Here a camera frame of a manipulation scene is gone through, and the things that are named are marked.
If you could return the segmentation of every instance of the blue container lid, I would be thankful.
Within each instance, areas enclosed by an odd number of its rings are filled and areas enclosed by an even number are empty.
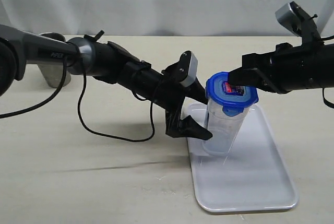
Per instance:
[[[259,101],[255,87],[231,86],[227,81],[228,73],[220,72],[214,74],[206,83],[206,97],[222,105],[226,115],[238,115]]]

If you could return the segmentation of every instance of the white backdrop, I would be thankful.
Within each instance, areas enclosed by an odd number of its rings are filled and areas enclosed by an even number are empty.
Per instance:
[[[113,35],[290,35],[275,11],[296,1],[334,34],[333,0],[0,0],[0,23],[41,33]]]

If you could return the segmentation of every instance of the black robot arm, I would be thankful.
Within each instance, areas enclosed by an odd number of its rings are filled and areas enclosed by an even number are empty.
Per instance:
[[[56,37],[51,39],[0,25],[0,96],[14,79],[23,79],[26,64],[62,65],[66,58],[69,73],[118,83],[164,108],[167,135],[204,140],[212,137],[191,116],[181,119],[186,97],[207,103],[205,89],[196,77],[197,59],[191,51],[160,73],[114,42],[99,43],[103,31],[95,37],[85,35],[67,42],[55,40],[63,38],[59,35],[54,33]]]
[[[295,2],[276,12],[277,21],[302,38],[300,46],[289,43],[273,52],[242,56],[242,66],[229,73],[232,85],[254,86],[263,91],[288,93],[293,90],[334,87],[334,44],[324,44],[314,18]]]

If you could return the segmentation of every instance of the plastic tray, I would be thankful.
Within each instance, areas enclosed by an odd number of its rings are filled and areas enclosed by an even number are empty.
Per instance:
[[[191,104],[185,115],[203,125],[206,105]],[[213,213],[284,211],[299,200],[277,150],[269,124],[258,105],[246,116],[225,157],[207,154],[202,140],[188,138],[195,196]]]

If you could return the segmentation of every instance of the beige table surface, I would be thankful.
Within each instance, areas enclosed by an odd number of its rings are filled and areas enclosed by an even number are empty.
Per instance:
[[[232,70],[243,54],[273,51],[295,37],[103,37],[161,71],[185,50],[198,58],[198,78]],[[134,144],[86,132],[76,114],[82,77],[73,76],[50,104],[1,120],[0,223],[334,223],[334,110],[321,90],[287,95],[259,92],[300,194],[287,213],[213,216],[195,198],[185,139],[164,134],[164,110],[154,107],[157,134]],[[0,112],[22,109],[53,92],[36,66],[0,98]],[[328,99],[334,92],[327,91]],[[119,85],[88,78],[82,105],[97,131],[138,138],[150,134],[149,102]]]

